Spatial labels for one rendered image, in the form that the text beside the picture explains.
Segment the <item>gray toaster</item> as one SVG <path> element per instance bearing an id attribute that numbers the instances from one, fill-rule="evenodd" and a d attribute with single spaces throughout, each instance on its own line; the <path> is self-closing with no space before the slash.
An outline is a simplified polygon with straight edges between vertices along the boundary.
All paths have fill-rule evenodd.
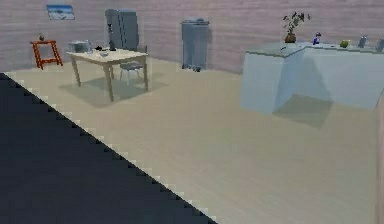
<path id="1" fill-rule="evenodd" d="M 68 43 L 69 51 L 73 53 L 86 53 L 92 50 L 90 42 L 88 40 L 85 41 L 70 41 Z"/>

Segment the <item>gray fridge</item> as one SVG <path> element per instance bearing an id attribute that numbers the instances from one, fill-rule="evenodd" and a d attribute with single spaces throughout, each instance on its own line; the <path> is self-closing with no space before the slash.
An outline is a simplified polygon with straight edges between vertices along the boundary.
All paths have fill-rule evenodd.
<path id="1" fill-rule="evenodd" d="M 139 45 L 138 18 L 132 9 L 105 11 L 109 42 L 115 48 L 136 51 Z"/>

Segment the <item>beige wooden table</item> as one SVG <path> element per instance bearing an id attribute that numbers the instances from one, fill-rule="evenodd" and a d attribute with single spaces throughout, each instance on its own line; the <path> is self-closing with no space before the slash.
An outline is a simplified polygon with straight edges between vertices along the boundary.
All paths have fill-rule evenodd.
<path id="1" fill-rule="evenodd" d="M 147 70 L 147 53 L 116 49 L 108 51 L 108 55 L 101 56 L 101 51 L 93 51 L 92 53 L 74 53 L 67 52 L 70 56 L 72 68 L 75 74 L 76 83 L 81 86 L 80 74 L 77 67 L 78 61 L 85 61 L 91 64 L 100 65 L 103 68 L 105 79 L 107 82 L 107 91 L 111 102 L 114 101 L 112 79 L 114 78 L 113 66 L 131 61 L 137 61 L 143 65 L 144 88 L 149 90 L 148 70 Z"/>

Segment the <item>blue framed picture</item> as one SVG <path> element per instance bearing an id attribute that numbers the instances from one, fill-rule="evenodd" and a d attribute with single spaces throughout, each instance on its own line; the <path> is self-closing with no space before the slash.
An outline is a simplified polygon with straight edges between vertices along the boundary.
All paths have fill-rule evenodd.
<path id="1" fill-rule="evenodd" d="M 71 5 L 47 4 L 46 9 L 50 20 L 74 20 L 75 15 Z"/>

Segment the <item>red wooden side table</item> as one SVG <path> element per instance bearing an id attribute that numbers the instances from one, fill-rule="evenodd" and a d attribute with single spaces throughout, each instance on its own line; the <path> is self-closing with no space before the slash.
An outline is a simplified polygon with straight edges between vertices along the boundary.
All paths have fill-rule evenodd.
<path id="1" fill-rule="evenodd" d="M 43 70 L 45 64 L 63 65 L 55 40 L 31 41 L 36 66 Z"/>

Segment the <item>gray chair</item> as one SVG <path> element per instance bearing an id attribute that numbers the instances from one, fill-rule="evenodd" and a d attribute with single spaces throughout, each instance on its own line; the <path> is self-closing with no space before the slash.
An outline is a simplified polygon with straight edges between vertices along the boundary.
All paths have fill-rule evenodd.
<path id="1" fill-rule="evenodd" d="M 147 45 L 137 47 L 137 51 L 141 53 L 147 53 Z M 131 61 L 128 63 L 120 64 L 120 81 L 122 80 L 123 75 L 126 75 L 126 83 L 130 84 L 131 81 L 131 71 L 134 71 L 136 75 L 140 78 L 139 71 L 143 69 L 143 65 L 138 61 Z"/>

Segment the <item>gray garbage wheelie bin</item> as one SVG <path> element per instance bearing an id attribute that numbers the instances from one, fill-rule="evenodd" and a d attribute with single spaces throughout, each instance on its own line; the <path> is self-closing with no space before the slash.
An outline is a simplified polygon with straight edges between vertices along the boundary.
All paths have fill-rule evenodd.
<path id="1" fill-rule="evenodd" d="M 206 68 L 209 24 L 210 22 L 203 18 L 181 22 L 183 69 L 200 72 Z"/>

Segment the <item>potted house plant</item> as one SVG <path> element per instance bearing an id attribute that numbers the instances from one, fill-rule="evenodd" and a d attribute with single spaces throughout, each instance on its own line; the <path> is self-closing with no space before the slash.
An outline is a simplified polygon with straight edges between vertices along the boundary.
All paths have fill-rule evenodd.
<path id="1" fill-rule="evenodd" d="M 296 34 L 295 29 L 306 20 L 310 20 L 311 15 L 303 12 L 293 12 L 291 15 L 286 15 L 282 18 L 285 22 L 283 28 L 286 30 L 287 34 L 284 39 L 285 43 L 295 43 L 296 42 Z"/>

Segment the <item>pale blue kitchen counter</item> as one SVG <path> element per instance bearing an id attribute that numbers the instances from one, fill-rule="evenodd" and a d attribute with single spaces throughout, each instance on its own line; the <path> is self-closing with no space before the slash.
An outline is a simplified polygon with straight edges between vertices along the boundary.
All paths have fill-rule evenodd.
<path id="1" fill-rule="evenodd" d="M 373 109 L 383 90 L 384 50 L 278 42 L 246 51 L 240 105 L 271 114 L 301 95 Z"/>

